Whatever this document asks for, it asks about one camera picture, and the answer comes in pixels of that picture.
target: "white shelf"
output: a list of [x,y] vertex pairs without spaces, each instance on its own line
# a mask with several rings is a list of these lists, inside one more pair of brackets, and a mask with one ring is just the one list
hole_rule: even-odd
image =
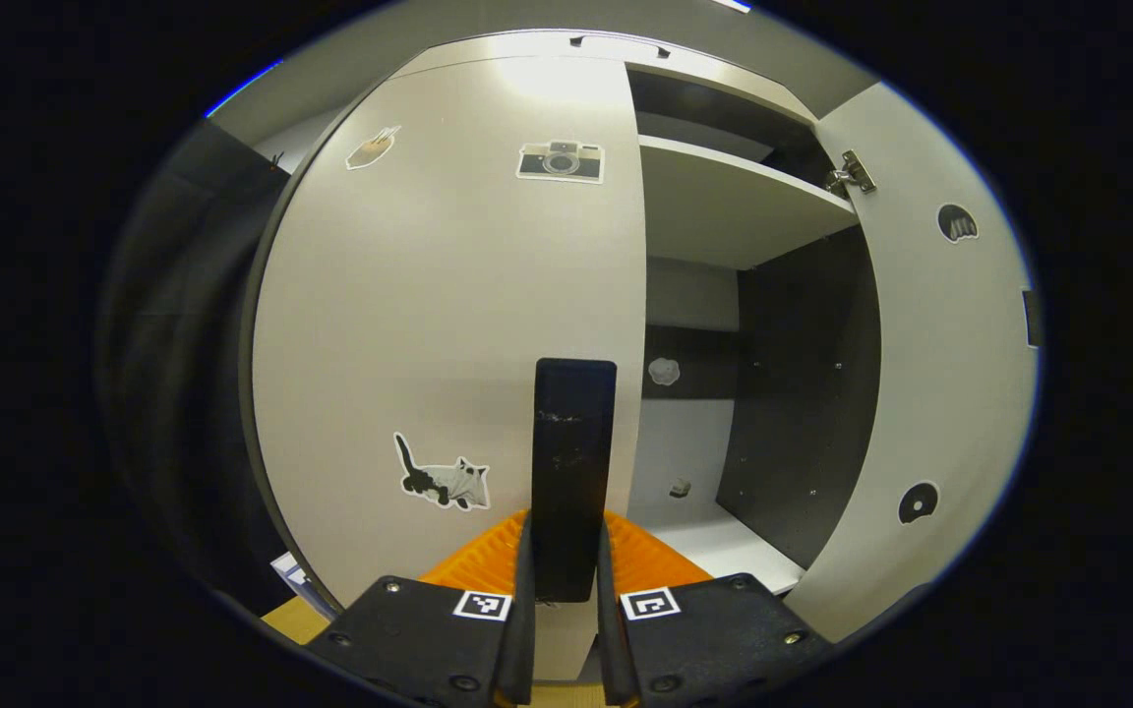
[[630,506],[629,520],[715,578],[750,573],[769,591],[783,592],[804,572],[715,502]]
[[751,162],[639,136],[649,256],[739,271],[858,224],[844,198]]

